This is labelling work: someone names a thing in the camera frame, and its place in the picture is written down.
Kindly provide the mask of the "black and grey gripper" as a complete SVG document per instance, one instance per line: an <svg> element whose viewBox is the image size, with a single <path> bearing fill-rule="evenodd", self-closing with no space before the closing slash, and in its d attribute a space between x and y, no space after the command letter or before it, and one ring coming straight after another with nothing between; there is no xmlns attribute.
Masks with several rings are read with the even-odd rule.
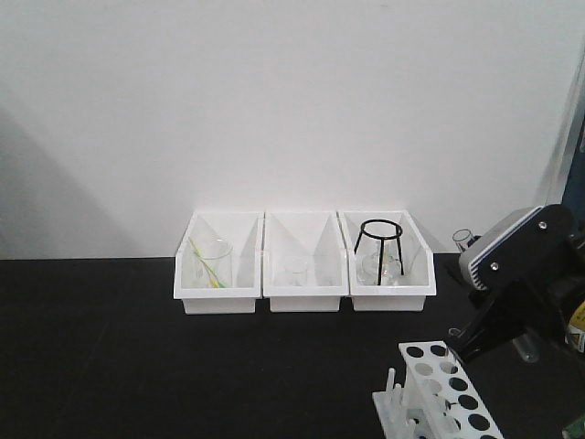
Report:
<svg viewBox="0 0 585 439"><path fill-rule="evenodd" d="M556 343L554 281L525 273L563 249L573 225L573 214L560 204L517 209L459 256L466 283L485 290L476 316L456 337L462 361L471 362L524 334L543 345Z"/></svg>

